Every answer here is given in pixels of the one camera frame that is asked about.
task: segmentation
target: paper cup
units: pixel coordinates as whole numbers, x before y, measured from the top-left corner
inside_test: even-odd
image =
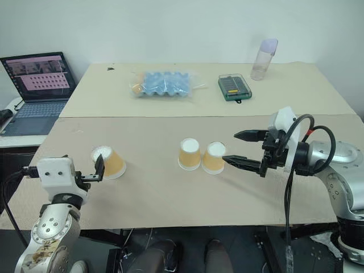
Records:
[[[225,145],[221,142],[210,143],[202,158],[202,168],[211,175],[217,175],[222,172],[225,166],[222,156],[225,152]]]
[[[122,176],[126,170],[126,162],[109,146],[98,146],[91,154],[92,160],[96,162],[99,155],[102,155],[105,165],[105,179],[116,179]]]
[[[200,145],[193,138],[185,138],[181,141],[178,165],[186,171],[193,171],[200,166],[201,153]]]

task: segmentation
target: plastic bag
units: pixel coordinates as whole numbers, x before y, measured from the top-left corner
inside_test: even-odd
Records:
[[[144,72],[133,73],[130,88],[133,95],[190,97],[192,90],[204,87],[197,83],[196,75],[186,72]]]

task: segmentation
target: floor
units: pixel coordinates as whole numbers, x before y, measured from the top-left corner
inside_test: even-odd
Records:
[[[203,273],[204,249],[212,238],[218,238],[227,249],[234,271],[237,273],[261,273],[265,263],[262,249],[257,245],[254,234],[257,230],[264,230],[260,226],[225,226],[225,227],[187,227],[187,228],[158,228],[136,229],[128,243],[129,259],[124,260],[123,269],[127,271],[131,261],[146,247],[162,239],[172,239],[181,242],[184,247],[183,261],[179,273]],[[268,227],[268,233],[277,251],[280,262],[284,265],[284,241],[280,237],[281,227]],[[29,231],[24,231],[29,238]],[[18,257],[23,251],[14,231],[0,230],[0,272],[14,272]],[[294,251],[295,273],[329,273],[335,272],[335,259],[327,248],[309,238],[302,238],[292,242]],[[87,261],[90,273],[106,272],[107,256],[114,246],[93,242],[86,238],[79,238],[71,252],[71,264],[79,259]]]

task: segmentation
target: laptop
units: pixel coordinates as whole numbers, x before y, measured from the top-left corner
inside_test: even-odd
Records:
[[[2,137],[47,135],[76,83],[62,52],[0,58],[24,105]]]

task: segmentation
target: white wall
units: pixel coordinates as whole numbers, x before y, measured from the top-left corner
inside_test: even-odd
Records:
[[[90,63],[250,63],[276,37],[274,62],[316,63],[364,117],[363,11],[363,0],[1,0],[0,56],[63,51],[79,80]]]

